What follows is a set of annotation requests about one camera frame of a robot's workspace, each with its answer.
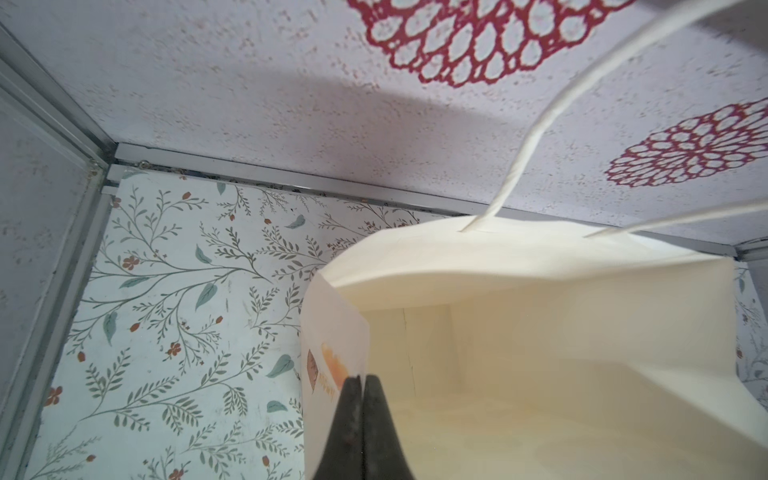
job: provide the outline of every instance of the white wall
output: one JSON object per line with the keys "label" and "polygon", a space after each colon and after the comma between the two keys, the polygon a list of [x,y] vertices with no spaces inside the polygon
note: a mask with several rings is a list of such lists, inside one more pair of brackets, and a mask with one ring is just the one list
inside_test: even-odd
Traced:
{"label": "white wall", "polygon": [[0,406],[87,173],[0,111]]}

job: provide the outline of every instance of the red flower pattern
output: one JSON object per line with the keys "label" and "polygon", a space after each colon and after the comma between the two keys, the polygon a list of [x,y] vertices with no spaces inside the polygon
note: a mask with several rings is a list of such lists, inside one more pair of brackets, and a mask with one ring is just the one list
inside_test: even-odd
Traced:
{"label": "red flower pattern", "polygon": [[50,390],[48,390],[48,399],[45,400],[45,406],[49,405],[57,405],[58,404],[58,396],[61,395],[61,392],[63,392],[64,389],[60,386],[53,388],[51,387]]}
{"label": "red flower pattern", "polygon": [[171,343],[170,348],[166,352],[168,356],[176,356],[181,351],[181,344],[180,343]]}
{"label": "red flower pattern", "polygon": [[688,118],[624,151],[605,171],[629,187],[709,177],[768,157],[768,98]]}
{"label": "red flower pattern", "polygon": [[133,270],[135,266],[139,264],[139,259],[131,255],[123,260],[123,268],[126,270]]}
{"label": "red flower pattern", "polygon": [[536,69],[633,0],[347,1],[391,66],[460,87]]}

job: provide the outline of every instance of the leaf pattern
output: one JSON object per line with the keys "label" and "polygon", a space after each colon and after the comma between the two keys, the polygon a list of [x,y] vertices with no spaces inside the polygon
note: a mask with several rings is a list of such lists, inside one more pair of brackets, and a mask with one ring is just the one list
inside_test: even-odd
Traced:
{"label": "leaf pattern", "polygon": [[106,335],[107,343],[110,345],[112,345],[112,336],[114,335],[114,331],[118,329],[117,321],[117,312],[110,312],[106,317],[104,317],[104,335]]}
{"label": "leaf pattern", "polygon": [[270,400],[270,402],[266,404],[267,413],[274,413],[274,412],[280,412],[280,411],[287,412],[288,408],[282,403],[278,402],[277,400]]}
{"label": "leaf pattern", "polygon": [[[298,360],[298,334],[309,280],[371,233],[439,216],[128,172],[24,478],[304,480],[298,371],[311,378],[313,367]],[[285,227],[299,215],[301,227]],[[740,378],[768,406],[768,325],[746,265],[734,289]],[[318,372],[314,382],[335,395],[335,380]]]}
{"label": "leaf pattern", "polygon": [[275,362],[275,366],[272,367],[272,371],[267,373],[266,377],[268,379],[273,379],[276,376],[280,375],[281,373],[290,371],[292,368],[293,368],[293,360],[290,358],[290,355],[283,354],[280,356],[279,359],[277,359],[277,362]]}
{"label": "leaf pattern", "polygon": [[204,305],[208,302],[208,300],[212,299],[214,295],[216,295],[216,292],[218,291],[218,287],[216,287],[213,283],[208,283],[204,288],[203,291],[200,292],[200,296],[197,298],[197,303],[194,306],[194,309],[197,310],[200,305]]}

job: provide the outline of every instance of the aluminum frame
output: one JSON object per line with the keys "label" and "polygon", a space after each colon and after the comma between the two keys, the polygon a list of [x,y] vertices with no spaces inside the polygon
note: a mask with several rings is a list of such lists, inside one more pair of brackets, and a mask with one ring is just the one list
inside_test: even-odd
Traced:
{"label": "aluminum frame", "polygon": [[[187,174],[205,173],[215,177],[245,181],[247,183],[276,185],[308,192],[327,193],[337,197],[350,199],[366,199],[388,204],[396,204],[414,210],[429,210],[448,215],[477,215],[485,211],[487,205],[467,200],[440,197],[438,195],[419,194],[407,190],[378,187],[376,185],[361,184],[347,180],[321,177],[318,175],[300,174],[298,172],[280,170],[277,168],[259,167],[257,165],[242,164],[239,162],[222,160],[220,158],[203,157],[200,155],[183,154],[181,152],[163,150],[160,148],[141,147],[133,144],[118,145],[114,154],[115,159],[126,164],[138,166],[147,162],[145,166],[159,166],[170,169],[185,170]],[[107,179],[119,182],[122,178],[124,167],[112,165]],[[502,208],[498,214],[500,217],[516,220],[553,221],[566,220],[577,221],[552,215],[535,214],[513,208]],[[586,225],[608,227],[599,223],[579,222]],[[697,250],[714,255],[735,257],[736,249],[731,245],[722,243],[693,240],[683,237],[674,237],[652,232],[638,232],[640,235],[655,238],[672,243],[680,247]]]}

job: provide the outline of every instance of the green leaf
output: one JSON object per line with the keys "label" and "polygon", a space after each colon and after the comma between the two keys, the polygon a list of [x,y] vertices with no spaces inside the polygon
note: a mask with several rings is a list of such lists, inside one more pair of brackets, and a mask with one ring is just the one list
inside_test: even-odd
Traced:
{"label": "green leaf", "polygon": [[203,263],[210,263],[212,260],[205,256],[205,253],[203,253],[199,246],[196,245],[196,247],[197,248],[194,251],[195,258]]}
{"label": "green leaf", "polygon": [[112,336],[118,329],[118,313],[112,312],[104,318],[104,334],[107,336],[107,342],[112,345]]}
{"label": "green leaf", "polygon": [[278,402],[277,400],[271,400],[269,403],[266,404],[267,413],[279,412],[280,410],[283,410],[284,412],[288,411],[286,406]]}
{"label": "green leaf", "polygon": [[293,368],[293,360],[290,359],[290,355],[285,353],[279,359],[277,359],[275,366],[272,367],[272,371],[267,373],[266,377],[269,379],[273,379],[276,376],[280,375],[281,373],[285,373],[288,370],[291,370],[292,368]]}
{"label": "green leaf", "polygon": [[200,308],[200,305],[203,305],[208,300],[212,299],[214,295],[216,295],[216,291],[218,288],[213,285],[212,283],[208,283],[204,288],[203,291],[200,292],[200,296],[197,298],[197,304],[195,304],[194,309],[197,310]]}
{"label": "green leaf", "polygon": [[128,286],[136,286],[141,282],[145,282],[149,280],[148,276],[137,276],[135,278],[129,278],[128,280],[125,280],[122,285],[120,285],[120,288],[126,288]]}

